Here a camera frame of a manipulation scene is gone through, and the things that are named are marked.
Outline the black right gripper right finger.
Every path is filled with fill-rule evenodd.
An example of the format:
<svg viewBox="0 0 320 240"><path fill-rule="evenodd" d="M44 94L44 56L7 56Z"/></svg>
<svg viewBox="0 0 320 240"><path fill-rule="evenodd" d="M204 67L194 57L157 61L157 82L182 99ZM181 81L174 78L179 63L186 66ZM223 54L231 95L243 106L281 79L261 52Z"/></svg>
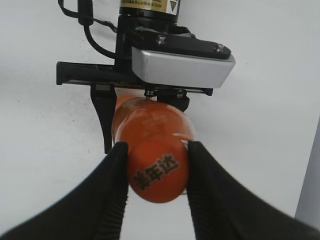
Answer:
<svg viewBox="0 0 320 240"><path fill-rule="evenodd" d="M199 141L188 142L187 198L197 240L318 240L319 230L234 179Z"/></svg>

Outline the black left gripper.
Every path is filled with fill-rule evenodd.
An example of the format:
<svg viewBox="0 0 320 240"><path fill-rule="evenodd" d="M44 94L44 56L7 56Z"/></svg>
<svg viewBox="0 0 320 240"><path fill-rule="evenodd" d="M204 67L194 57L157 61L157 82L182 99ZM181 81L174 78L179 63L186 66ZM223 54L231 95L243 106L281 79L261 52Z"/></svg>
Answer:
<svg viewBox="0 0 320 240"><path fill-rule="evenodd" d="M187 92L200 92L207 96L213 94L211 87L193 87L185 83L147 83L134 74L132 65L132 45L138 42L150 46L158 40L158 36L183 36L186 34L192 39L194 36L188 28L178 26L175 22L152 17L120 15L118 26L109 21L101 21L89 15L79 15L78 22L83 26L88 43L101 55L114 60L114 65L93 63L74 63L59 61L56 64L56 83L91 85L90 98L97 113L104 143L104 153L112 148L112 123L117 103L115 85L119 88L146 89L158 91L157 101L168 104L185 112L190 104ZM110 27L116 33L115 52L101 47L92 37L90 27L93 23ZM169 91L182 89L182 92Z"/></svg>

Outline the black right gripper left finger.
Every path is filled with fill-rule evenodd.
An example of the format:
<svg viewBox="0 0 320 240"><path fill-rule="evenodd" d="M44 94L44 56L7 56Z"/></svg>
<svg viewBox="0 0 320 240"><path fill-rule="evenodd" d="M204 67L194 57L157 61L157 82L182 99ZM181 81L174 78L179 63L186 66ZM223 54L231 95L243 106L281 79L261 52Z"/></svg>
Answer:
<svg viewBox="0 0 320 240"><path fill-rule="evenodd" d="M2 240L119 240L128 199L128 144L118 142L58 202L1 235Z"/></svg>

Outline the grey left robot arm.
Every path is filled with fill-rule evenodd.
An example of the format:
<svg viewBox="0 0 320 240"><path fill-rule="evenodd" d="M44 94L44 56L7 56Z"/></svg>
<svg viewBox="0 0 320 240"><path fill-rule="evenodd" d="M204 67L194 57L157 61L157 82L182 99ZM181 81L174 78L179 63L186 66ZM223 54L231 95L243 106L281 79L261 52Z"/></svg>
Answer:
<svg viewBox="0 0 320 240"><path fill-rule="evenodd" d="M188 28L178 26L180 2L177 0L122 0L119 6L117 25L109 21L101 24L116 33L115 52L101 47L93 38L90 27L97 22L94 17L93 3L80 0L77 11L64 7L58 2L62 12L78 20L83 26L89 44L100 54L114 60L113 65L97 63L74 63L59 61L56 65L56 83L90 86L90 98L96 110L104 141L104 151L112 148L112 120L116 107L116 89L144 90L147 97L157 97L162 103L168 103L185 111L189 106L188 92L199 92L208 96L212 87L188 86L186 83L148 83L133 72L136 61L132 50L137 47L150 47L163 51L169 38L173 36L195 36Z"/></svg>

